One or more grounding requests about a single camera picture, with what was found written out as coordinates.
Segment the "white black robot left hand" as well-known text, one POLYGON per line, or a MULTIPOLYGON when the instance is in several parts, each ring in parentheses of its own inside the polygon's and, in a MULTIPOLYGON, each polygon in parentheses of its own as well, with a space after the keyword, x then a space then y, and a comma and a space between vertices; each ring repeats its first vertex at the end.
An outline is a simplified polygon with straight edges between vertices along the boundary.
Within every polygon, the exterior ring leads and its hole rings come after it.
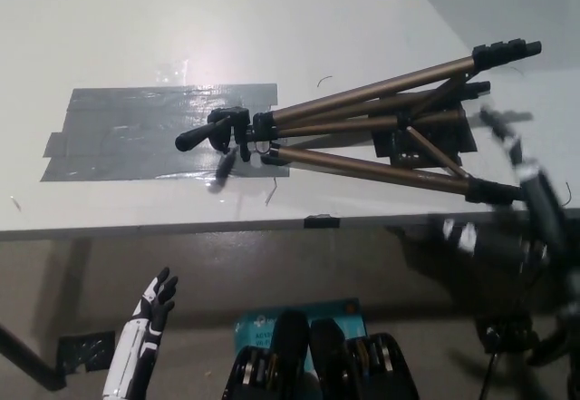
POLYGON ((104 399, 144 399, 179 279, 164 268, 140 296, 121 331, 102 391, 104 399))

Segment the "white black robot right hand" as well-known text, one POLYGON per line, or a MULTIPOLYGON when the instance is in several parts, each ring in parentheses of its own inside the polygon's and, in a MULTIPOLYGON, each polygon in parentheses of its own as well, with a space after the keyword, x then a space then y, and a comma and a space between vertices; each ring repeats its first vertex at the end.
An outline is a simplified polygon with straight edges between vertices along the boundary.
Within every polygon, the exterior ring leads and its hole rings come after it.
POLYGON ((535 237, 531 241, 471 222, 437 220, 435 230, 443 243, 474 259, 501 268, 548 266, 566 272, 576 266, 575 244, 569 236, 564 209, 543 167, 522 152, 521 140, 499 114, 487 106, 479 118, 492 130, 511 161, 529 212, 535 237))

